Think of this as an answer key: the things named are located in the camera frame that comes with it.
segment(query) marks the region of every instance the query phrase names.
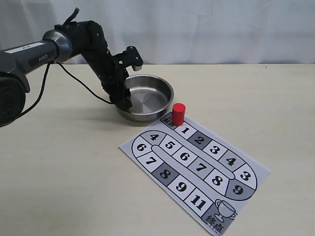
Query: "stainless steel bowl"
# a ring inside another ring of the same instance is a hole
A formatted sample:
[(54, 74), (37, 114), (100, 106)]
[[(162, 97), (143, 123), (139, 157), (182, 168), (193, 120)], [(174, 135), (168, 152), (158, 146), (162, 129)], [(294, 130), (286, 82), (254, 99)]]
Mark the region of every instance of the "stainless steel bowl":
[(154, 75), (133, 75), (126, 79), (130, 89), (132, 107), (118, 109), (126, 119), (148, 122), (162, 117), (173, 101), (174, 90), (164, 79)]

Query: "robotic arm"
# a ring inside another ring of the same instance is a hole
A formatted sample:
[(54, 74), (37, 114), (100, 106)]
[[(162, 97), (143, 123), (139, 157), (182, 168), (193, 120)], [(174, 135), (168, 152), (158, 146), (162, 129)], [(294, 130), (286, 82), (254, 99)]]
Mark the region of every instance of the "robotic arm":
[(132, 106), (125, 86), (126, 68), (141, 69), (143, 60), (137, 49), (127, 47), (111, 55), (102, 27), (94, 21), (76, 22), (76, 8), (63, 25), (55, 25), (41, 41), (0, 51), (0, 127), (14, 122), (23, 111), (30, 85), (26, 75), (51, 61), (64, 62), (82, 55), (99, 78), (110, 101), (121, 109)]

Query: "beige table surface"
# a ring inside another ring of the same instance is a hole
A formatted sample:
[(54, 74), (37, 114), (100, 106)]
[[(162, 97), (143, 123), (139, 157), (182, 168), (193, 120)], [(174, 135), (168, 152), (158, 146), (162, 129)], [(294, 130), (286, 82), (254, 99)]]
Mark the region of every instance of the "beige table surface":
[[(87, 65), (66, 68), (107, 98)], [(28, 75), (26, 107), (44, 69)], [(315, 235), (314, 65), (145, 65), (137, 73), (169, 81), (190, 118), (271, 170), (226, 236)], [(208, 235), (118, 148), (146, 125), (53, 65), (38, 106), (0, 128), (0, 235)]]

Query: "white curtain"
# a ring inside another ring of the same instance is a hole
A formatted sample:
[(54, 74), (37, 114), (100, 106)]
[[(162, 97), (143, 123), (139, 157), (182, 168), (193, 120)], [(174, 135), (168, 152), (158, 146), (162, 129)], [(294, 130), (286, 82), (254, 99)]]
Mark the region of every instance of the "white curtain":
[(41, 40), (75, 7), (113, 54), (133, 45), (145, 63), (315, 62), (315, 0), (0, 0), (0, 49)]

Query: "red cylinder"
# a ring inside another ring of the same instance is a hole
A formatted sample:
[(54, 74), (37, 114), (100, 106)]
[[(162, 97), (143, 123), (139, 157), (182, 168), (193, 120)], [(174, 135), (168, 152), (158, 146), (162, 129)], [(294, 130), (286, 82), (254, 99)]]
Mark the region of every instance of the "red cylinder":
[(184, 123), (186, 107), (182, 103), (176, 103), (173, 106), (172, 111), (172, 123), (173, 125), (180, 126)]

